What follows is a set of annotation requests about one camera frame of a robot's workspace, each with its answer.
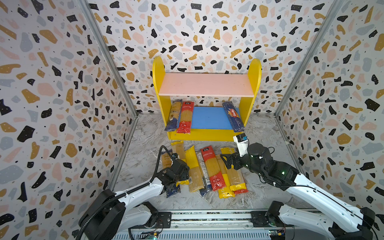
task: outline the patterned wall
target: patterned wall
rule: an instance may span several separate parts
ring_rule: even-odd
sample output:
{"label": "patterned wall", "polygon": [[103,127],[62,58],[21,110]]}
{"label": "patterned wall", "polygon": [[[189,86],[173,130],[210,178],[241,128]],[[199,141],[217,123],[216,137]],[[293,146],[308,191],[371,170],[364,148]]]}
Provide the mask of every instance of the patterned wall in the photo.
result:
{"label": "patterned wall", "polygon": [[75,1],[0,2],[0,238],[73,239],[131,119]]}
{"label": "patterned wall", "polygon": [[346,1],[282,114],[306,175],[384,234],[384,1]]}
{"label": "patterned wall", "polygon": [[[247,73],[258,58],[263,73],[253,110],[274,112],[331,2],[89,1],[136,109],[151,113],[159,112],[154,56],[162,57],[167,72],[195,73]],[[203,106],[223,100],[190,99]]]}

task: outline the pasta package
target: pasta package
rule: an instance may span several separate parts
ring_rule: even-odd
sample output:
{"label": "pasta package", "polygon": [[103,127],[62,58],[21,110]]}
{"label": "pasta package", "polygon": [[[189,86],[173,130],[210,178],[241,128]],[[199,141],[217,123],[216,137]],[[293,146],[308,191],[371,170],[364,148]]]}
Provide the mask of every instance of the pasta package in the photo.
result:
{"label": "pasta package", "polygon": [[[187,162],[185,159],[185,151],[184,151],[184,142],[183,141],[177,141],[177,142],[172,142],[172,152],[177,153],[179,156],[179,159],[183,160],[184,162]],[[184,181],[178,181],[178,184],[182,185],[188,185],[189,180],[184,180]]]}
{"label": "pasta package", "polygon": [[[221,149],[221,153],[222,154],[232,154],[232,153],[235,153],[235,149],[233,147],[223,147]],[[232,166],[231,169],[227,169],[227,175],[228,175],[228,180],[230,183],[229,188],[235,194],[248,192],[247,187],[245,185],[244,178],[243,178],[243,174],[241,173],[240,169],[235,170]]]}
{"label": "pasta package", "polygon": [[164,129],[164,131],[172,132],[177,129],[177,122],[179,121],[179,114],[180,114],[182,102],[183,102],[182,99],[177,99],[173,101],[172,107],[170,108],[170,112],[169,112],[167,126]]}
{"label": "pasta package", "polygon": [[245,129],[243,121],[241,120],[240,115],[237,113],[233,103],[231,101],[223,102],[223,108],[227,114],[229,122],[231,123],[233,131],[243,132]]}
{"label": "pasta package", "polygon": [[200,195],[203,197],[207,192],[212,191],[211,181],[209,180],[207,167],[205,166],[203,155],[198,152],[197,159],[199,161],[200,170],[203,175],[204,188],[200,189]]}
{"label": "pasta package", "polygon": [[220,171],[215,152],[212,146],[200,149],[203,155],[204,163],[207,168],[209,181],[211,182],[213,191],[226,187],[223,175]]}
{"label": "pasta package", "polygon": [[195,146],[185,152],[187,165],[189,167],[189,192],[196,192],[204,188],[203,176],[200,171],[199,161],[195,153]]}
{"label": "pasta package", "polygon": [[220,167],[221,174],[223,175],[224,182],[227,185],[227,187],[224,187],[224,188],[218,190],[218,197],[219,198],[235,197],[234,192],[229,188],[230,183],[229,183],[228,175],[227,175],[227,167],[225,166],[220,155],[216,155],[216,159],[217,159],[218,165]]}
{"label": "pasta package", "polygon": [[193,115],[193,108],[194,108],[195,102],[193,101],[186,101],[183,102],[181,106],[181,116],[180,116],[180,123],[179,128],[177,129],[177,133],[191,133],[191,126],[192,126],[192,115]]}
{"label": "pasta package", "polygon": [[172,159],[167,152],[161,154],[161,163],[163,164],[163,169],[172,166]]}

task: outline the black cable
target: black cable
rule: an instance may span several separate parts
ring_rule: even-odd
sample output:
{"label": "black cable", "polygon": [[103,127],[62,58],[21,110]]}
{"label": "black cable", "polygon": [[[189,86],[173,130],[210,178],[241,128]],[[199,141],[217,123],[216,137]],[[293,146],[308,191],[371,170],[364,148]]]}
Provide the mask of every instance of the black cable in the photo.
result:
{"label": "black cable", "polygon": [[[323,192],[320,192],[319,190],[317,190],[316,188],[314,187],[310,187],[310,186],[306,186],[306,185],[292,185],[290,187],[308,187],[308,188],[311,188],[321,194],[323,194],[324,196],[326,196],[327,198],[331,199],[332,201],[334,201],[335,203],[339,204],[342,208],[344,208],[345,210],[347,210],[348,212],[350,212],[351,214],[355,215],[356,217],[358,217],[359,219],[361,219],[362,221],[364,221],[368,226],[369,226],[369,223],[367,221],[365,221],[364,219],[362,219],[361,217],[357,216],[354,212],[352,212],[351,210],[349,210],[348,208],[344,207],[341,203],[337,202],[336,200],[334,200],[333,198],[331,198],[330,196],[326,195],[325,193]],[[373,229],[373,227],[371,227],[373,233],[375,234],[376,236],[376,239],[378,240],[377,238],[377,234],[375,232],[375,230]]]}
{"label": "black cable", "polygon": [[274,153],[275,152],[275,148],[274,147],[269,147],[268,149],[270,148],[273,148],[273,152],[271,152],[270,154]]}
{"label": "black cable", "polygon": [[100,207],[98,207],[94,212],[93,214],[88,218],[88,220],[84,223],[84,225],[80,228],[77,236],[76,236],[76,240],[80,240],[81,239],[81,236],[83,235],[84,231],[85,231],[85,228],[87,228],[88,224],[91,222],[91,220],[96,216],[96,214],[98,214],[99,212],[101,212],[105,206],[109,205],[110,203],[112,203],[113,201],[116,201],[122,197],[124,197],[125,195],[127,195],[125,192],[123,192],[122,194],[118,195],[118,196],[115,196],[111,199],[109,199],[108,201],[106,201],[105,203],[103,203]]}
{"label": "black cable", "polygon": [[161,220],[161,219],[159,219],[159,220],[161,221],[161,231],[160,231],[158,234],[162,233],[162,231],[163,231],[163,229],[164,229],[164,223],[163,223],[163,220]]}
{"label": "black cable", "polygon": [[133,236],[132,236],[131,228],[128,228],[128,233],[129,233],[129,237],[131,238],[131,240],[134,240]]}
{"label": "black cable", "polygon": [[77,236],[76,236],[76,240],[80,240],[80,239],[81,239],[81,236],[83,235],[83,233],[84,233],[85,229],[87,228],[88,224],[91,222],[91,220],[92,220],[92,219],[93,219],[99,212],[101,212],[101,211],[104,209],[105,206],[107,206],[108,204],[110,204],[110,203],[113,202],[113,201],[116,201],[117,199],[120,199],[120,198],[122,198],[122,197],[125,197],[127,194],[131,194],[131,193],[133,193],[133,192],[135,192],[135,191],[137,191],[137,190],[139,190],[139,189],[142,189],[143,187],[148,186],[150,183],[152,183],[152,181],[155,179],[157,170],[158,170],[158,168],[159,168],[160,156],[161,156],[161,150],[162,150],[163,148],[164,148],[165,151],[168,153],[168,155],[170,156],[170,158],[171,158],[172,160],[174,160],[173,157],[172,157],[172,155],[171,155],[171,153],[168,151],[168,149],[167,149],[164,145],[162,145],[162,146],[160,147],[159,155],[158,155],[158,157],[157,157],[157,162],[156,162],[155,172],[153,173],[152,178],[149,180],[149,182],[146,182],[146,183],[144,183],[144,184],[142,184],[142,185],[140,185],[140,186],[138,186],[138,187],[135,187],[134,189],[131,189],[131,190],[127,191],[127,192],[124,192],[124,193],[122,193],[122,194],[120,194],[120,195],[118,195],[118,196],[115,196],[115,197],[109,199],[108,201],[106,201],[105,203],[103,203],[100,207],[98,207],[98,208],[93,212],[93,214],[88,218],[88,220],[84,223],[84,225],[81,226],[81,228],[80,228],[80,230],[79,230],[79,232],[78,232],[78,234],[77,234]]}
{"label": "black cable", "polygon": [[260,175],[258,175],[258,176],[259,176],[259,179],[260,179],[261,183],[266,184],[266,182],[262,182],[262,178],[260,177]]}
{"label": "black cable", "polygon": [[291,240],[293,240],[295,238],[295,225],[293,225],[293,238]]}
{"label": "black cable", "polygon": [[165,149],[165,151],[167,152],[167,154],[170,156],[170,158],[172,159],[172,161],[174,160],[173,157],[172,157],[172,155],[171,155],[171,153],[168,151],[168,149],[167,149],[164,145],[161,145],[160,150],[159,150],[159,154],[157,155],[157,161],[156,161],[156,166],[155,166],[155,172],[153,173],[152,178],[149,180],[149,182],[152,182],[152,181],[155,179],[157,170],[158,170],[158,168],[159,168],[160,157],[161,157],[161,150],[162,150],[163,148]]}

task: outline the gray marble surface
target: gray marble surface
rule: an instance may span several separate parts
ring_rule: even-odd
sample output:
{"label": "gray marble surface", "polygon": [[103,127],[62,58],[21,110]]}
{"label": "gray marble surface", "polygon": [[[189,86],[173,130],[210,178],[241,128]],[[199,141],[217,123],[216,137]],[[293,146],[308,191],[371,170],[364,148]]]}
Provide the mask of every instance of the gray marble surface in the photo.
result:
{"label": "gray marble surface", "polygon": [[[124,190],[151,178],[161,145],[170,147],[170,140],[163,131],[161,115],[140,115],[128,148],[125,161],[114,188]],[[274,147],[272,157],[294,166],[285,142],[278,130],[275,119],[269,115],[251,115],[245,128],[250,143],[259,142],[266,147]],[[235,147],[234,142],[184,141],[187,150],[212,145],[216,154],[222,147]],[[288,203],[292,207],[310,207],[302,200],[268,184],[260,182],[255,173],[242,169],[248,193],[236,197],[220,199],[217,192],[209,192],[201,197],[198,192],[190,193],[187,185],[181,185],[181,193],[166,198],[165,194],[149,199],[159,210],[202,210],[202,209],[267,209],[273,200]]]}

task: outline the pink shelf board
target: pink shelf board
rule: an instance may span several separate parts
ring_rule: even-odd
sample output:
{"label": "pink shelf board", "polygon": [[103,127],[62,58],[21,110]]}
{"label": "pink shelf board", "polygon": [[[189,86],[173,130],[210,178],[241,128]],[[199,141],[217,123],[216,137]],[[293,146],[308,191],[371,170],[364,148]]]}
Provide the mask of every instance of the pink shelf board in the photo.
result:
{"label": "pink shelf board", "polygon": [[166,73],[160,96],[253,97],[247,74]]}

